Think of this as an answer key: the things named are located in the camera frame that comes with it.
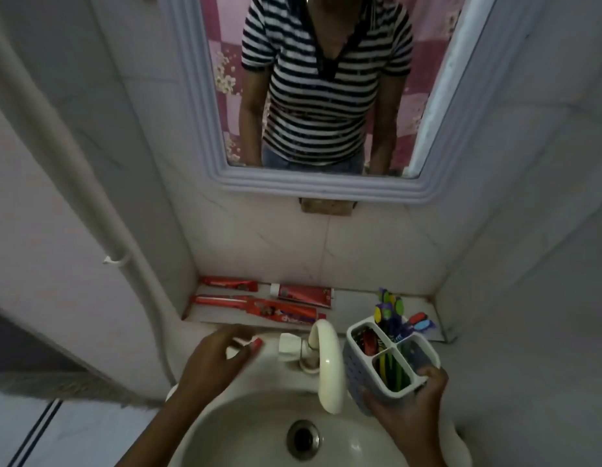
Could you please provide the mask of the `person's right hand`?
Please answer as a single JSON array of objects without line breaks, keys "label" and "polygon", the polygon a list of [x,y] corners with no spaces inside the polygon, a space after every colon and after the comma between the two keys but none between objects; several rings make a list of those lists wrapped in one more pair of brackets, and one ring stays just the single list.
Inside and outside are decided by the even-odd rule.
[{"label": "person's right hand", "polygon": [[364,390],[363,400],[401,453],[402,448],[414,445],[440,446],[441,401],[419,401],[415,396],[412,402],[397,410],[381,404],[369,389]]}]

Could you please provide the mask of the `person's left hand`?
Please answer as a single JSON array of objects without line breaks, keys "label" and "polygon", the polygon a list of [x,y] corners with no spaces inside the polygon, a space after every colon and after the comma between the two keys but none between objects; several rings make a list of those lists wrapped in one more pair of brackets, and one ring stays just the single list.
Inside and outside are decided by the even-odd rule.
[{"label": "person's left hand", "polygon": [[214,400],[243,371],[234,370],[231,362],[237,353],[233,339],[246,344],[256,337],[252,328],[242,324],[228,325],[206,336],[189,357],[177,390]]}]

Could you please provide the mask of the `white three-compartment toothbrush holder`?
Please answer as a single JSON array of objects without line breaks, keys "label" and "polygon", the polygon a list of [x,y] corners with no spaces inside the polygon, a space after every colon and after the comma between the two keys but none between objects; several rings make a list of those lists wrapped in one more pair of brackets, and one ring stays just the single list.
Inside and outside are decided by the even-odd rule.
[{"label": "white three-compartment toothbrush holder", "polygon": [[[384,345],[384,350],[373,357],[365,356],[352,338],[352,331],[363,326],[373,328]],[[385,352],[393,353],[411,377],[411,385],[400,392],[390,392],[373,367],[375,358]],[[357,322],[347,329],[343,358],[347,390],[365,415],[370,415],[369,408],[363,400],[365,389],[369,389],[383,405],[401,407],[407,402],[413,401],[417,390],[426,381],[425,377],[418,376],[416,372],[427,365],[434,365],[437,368],[442,366],[438,353],[423,334],[409,332],[402,325],[397,333],[388,337],[375,324],[374,316]]]}]

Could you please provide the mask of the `person's right forearm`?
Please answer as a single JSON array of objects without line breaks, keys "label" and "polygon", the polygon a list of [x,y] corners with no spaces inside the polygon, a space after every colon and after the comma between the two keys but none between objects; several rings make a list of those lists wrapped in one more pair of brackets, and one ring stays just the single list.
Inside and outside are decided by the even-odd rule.
[{"label": "person's right forearm", "polygon": [[448,467],[439,445],[402,448],[408,467]]}]

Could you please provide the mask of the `person's left forearm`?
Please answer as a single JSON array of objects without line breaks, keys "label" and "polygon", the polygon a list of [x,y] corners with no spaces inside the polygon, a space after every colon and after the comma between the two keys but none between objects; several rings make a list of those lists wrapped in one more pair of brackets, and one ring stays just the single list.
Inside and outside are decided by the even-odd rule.
[{"label": "person's left forearm", "polygon": [[176,390],[115,467],[167,467],[211,397]]}]

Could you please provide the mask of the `white faucet knob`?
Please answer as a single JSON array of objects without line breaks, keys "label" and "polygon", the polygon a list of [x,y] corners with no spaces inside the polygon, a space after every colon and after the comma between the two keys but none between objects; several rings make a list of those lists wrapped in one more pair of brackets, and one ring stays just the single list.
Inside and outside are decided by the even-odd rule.
[{"label": "white faucet knob", "polygon": [[306,339],[291,333],[281,333],[278,360],[284,363],[300,362],[312,357],[312,349]]}]

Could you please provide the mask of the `green and yellow toothbrush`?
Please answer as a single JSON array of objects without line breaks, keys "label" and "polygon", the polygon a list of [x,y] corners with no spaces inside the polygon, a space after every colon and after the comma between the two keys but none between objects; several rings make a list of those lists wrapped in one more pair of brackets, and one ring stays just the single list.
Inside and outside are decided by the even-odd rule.
[{"label": "green and yellow toothbrush", "polygon": [[373,361],[373,367],[390,392],[400,392],[412,383],[406,369],[391,352],[378,355]]}]

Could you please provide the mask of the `long red toothpaste box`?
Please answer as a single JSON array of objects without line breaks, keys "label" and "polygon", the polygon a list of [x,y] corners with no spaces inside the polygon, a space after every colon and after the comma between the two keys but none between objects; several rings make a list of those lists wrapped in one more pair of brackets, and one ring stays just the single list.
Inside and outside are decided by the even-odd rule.
[{"label": "long red toothpaste box", "polygon": [[317,321],[327,318],[325,313],[321,313],[314,307],[252,296],[197,294],[192,296],[189,302],[193,305],[235,309],[277,323],[312,326]]}]

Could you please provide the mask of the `red and blue toothbrush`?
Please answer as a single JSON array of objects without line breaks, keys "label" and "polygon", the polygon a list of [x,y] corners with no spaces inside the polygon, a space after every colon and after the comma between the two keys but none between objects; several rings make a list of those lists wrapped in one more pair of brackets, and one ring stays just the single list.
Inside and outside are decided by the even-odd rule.
[{"label": "red and blue toothbrush", "polygon": [[435,323],[423,312],[415,313],[407,319],[403,317],[403,325],[409,332],[417,332],[420,334],[425,334],[437,329]]}]

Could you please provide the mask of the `red item in holder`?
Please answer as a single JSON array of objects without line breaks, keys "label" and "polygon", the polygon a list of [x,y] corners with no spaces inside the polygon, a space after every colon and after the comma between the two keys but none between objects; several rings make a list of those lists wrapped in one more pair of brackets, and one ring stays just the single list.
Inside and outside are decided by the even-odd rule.
[{"label": "red item in holder", "polygon": [[352,338],[365,356],[373,357],[384,350],[383,342],[374,329],[368,326],[355,328]]}]

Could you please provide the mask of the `red toothpaste tube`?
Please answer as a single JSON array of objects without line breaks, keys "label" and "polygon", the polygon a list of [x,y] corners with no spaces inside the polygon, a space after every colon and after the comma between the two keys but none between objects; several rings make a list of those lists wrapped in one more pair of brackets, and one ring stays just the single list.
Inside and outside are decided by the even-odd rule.
[{"label": "red toothpaste tube", "polygon": [[277,299],[300,305],[331,309],[335,300],[333,288],[272,283],[269,294]]}]

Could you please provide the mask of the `white ceramic sink basin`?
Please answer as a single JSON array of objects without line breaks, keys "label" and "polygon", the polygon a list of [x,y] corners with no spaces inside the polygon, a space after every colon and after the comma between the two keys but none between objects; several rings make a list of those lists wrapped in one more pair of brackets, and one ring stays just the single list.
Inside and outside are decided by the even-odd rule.
[{"label": "white ceramic sink basin", "polygon": [[[191,425],[168,467],[408,467],[390,436],[346,394],[343,410],[321,406],[319,377],[278,360],[280,334],[260,330],[264,346],[235,381]],[[319,429],[322,443],[309,461],[286,448],[297,420]]]}]

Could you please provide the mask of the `purple and yellow toothbrush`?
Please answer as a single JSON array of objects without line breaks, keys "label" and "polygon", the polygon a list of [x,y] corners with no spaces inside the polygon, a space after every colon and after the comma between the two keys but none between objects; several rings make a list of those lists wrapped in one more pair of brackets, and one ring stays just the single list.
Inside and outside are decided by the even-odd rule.
[{"label": "purple and yellow toothbrush", "polygon": [[394,321],[395,313],[393,305],[391,303],[379,303],[375,306],[374,310],[374,321],[375,324],[385,333],[388,337],[392,337],[392,323]]}]

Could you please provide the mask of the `white curved faucet spout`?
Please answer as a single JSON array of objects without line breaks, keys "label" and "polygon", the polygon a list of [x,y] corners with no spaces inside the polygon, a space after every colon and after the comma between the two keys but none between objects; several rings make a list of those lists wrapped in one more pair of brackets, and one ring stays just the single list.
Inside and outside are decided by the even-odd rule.
[{"label": "white curved faucet spout", "polygon": [[338,415],[346,398],[343,353],[338,334],[326,319],[314,323],[307,339],[308,348],[319,358],[319,390],[321,406]]}]

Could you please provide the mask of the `green and purple toothbrush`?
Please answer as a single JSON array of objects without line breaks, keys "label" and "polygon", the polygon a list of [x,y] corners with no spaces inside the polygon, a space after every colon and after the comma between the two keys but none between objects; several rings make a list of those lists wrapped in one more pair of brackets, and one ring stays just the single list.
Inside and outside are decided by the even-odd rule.
[{"label": "green and purple toothbrush", "polygon": [[404,303],[401,297],[396,296],[389,292],[389,290],[385,288],[380,288],[378,291],[378,299],[379,303],[391,303],[393,305],[393,309],[397,316],[394,316],[394,321],[392,323],[392,333],[397,333],[403,325],[403,315],[404,315]]}]

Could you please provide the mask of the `metal sink drain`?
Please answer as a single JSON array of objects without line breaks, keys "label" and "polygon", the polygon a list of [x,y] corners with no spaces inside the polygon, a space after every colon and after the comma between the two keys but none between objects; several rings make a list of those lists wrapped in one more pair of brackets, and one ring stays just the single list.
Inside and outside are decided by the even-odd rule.
[{"label": "metal sink drain", "polygon": [[322,437],[319,429],[309,420],[297,420],[286,435],[286,448],[298,461],[311,460],[321,448]]}]

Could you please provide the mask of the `white wall pipe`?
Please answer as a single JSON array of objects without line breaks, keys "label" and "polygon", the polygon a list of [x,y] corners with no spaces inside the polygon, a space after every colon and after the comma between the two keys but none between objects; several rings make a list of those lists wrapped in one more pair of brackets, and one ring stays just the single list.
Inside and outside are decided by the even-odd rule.
[{"label": "white wall pipe", "polygon": [[163,326],[163,310],[173,308],[171,300],[96,178],[85,153],[16,53],[1,14],[0,110],[88,231],[104,250],[120,257],[107,265],[120,268],[140,298],[163,373],[170,384],[175,384],[165,351]]}]

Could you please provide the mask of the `mirror with white moulded frame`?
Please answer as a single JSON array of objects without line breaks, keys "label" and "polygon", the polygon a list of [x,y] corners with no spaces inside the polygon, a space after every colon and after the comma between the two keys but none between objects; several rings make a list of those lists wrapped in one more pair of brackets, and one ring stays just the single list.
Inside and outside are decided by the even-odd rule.
[{"label": "mirror with white moulded frame", "polygon": [[430,149],[421,172],[415,179],[403,179],[303,174],[228,165],[224,158],[220,121],[213,113],[217,107],[212,88],[214,77],[199,2],[159,0],[178,54],[200,171],[210,185],[242,194],[405,205],[430,202],[444,190],[455,172],[497,89],[497,67],[493,65],[491,42],[495,41],[493,17],[500,2],[474,0],[466,3],[465,27],[459,28],[456,36],[461,40],[466,29],[474,29],[474,44],[468,61],[460,74],[456,73],[456,66],[449,68],[448,76],[456,79],[456,85],[453,92],[446,95],[447,108],[439,115],[439,128],[431,135]]}]

